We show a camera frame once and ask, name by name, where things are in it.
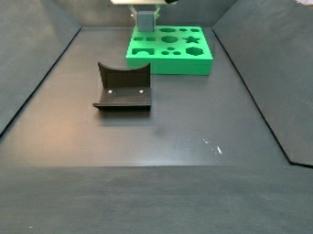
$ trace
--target dark gray surface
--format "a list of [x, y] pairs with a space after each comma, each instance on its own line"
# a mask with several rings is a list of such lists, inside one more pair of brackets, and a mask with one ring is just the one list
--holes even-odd
[[313, 13], [293, 0], [240, 0], [214, 30], [288, 157], [313, 165]]
[[51, 0], [0, 0], [0, 134], [78, 31]]
[[[131, 27], [129, 7], [110, 0], [54, 0], [85, 27]], [[158, 25], [200, 25], [212, 27], [237, 0], [179, 0], [162, 7]]]
[[286, 165], [210, 29], [208, 76], [151, 76], [150, 112], [99, 112], [98, 61], [125, 68], [131, 29], [83, 29], [0, 139], [0, 165]]
[[0, 231], [311, 234], [312, 180], [290, 166], [2, 169]]

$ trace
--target white speck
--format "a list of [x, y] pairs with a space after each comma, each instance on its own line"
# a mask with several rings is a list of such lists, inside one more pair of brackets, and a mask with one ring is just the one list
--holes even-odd
[[221, 148], [218, 147], [218, 151], [220, 151], [220, 153], [222, 154], [222, 151], [221, 151]]

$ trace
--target black curved object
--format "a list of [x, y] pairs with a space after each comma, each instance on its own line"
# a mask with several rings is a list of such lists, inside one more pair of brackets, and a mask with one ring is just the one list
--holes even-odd
[[103, 81], [99, 103], [106, 108], [150, 108], [150, 64], [137, 69], [113, 69], [98, 63]]
[[165, 0], [167, 4], [173, 4], [175, 2], [178, 2], [178, 0]]

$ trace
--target hexagonal hole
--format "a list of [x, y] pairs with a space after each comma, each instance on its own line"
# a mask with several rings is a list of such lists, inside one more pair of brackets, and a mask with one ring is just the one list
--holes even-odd
[[205, 54], [201, 48], [186, 48], [186, 53], [194, 56], [200, 56]]

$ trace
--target white robot part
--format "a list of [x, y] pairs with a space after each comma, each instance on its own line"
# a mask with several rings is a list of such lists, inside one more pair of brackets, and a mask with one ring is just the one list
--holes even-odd
[[111, 0], [117, 5], [166, 5], [175, 4], [178, 0]]

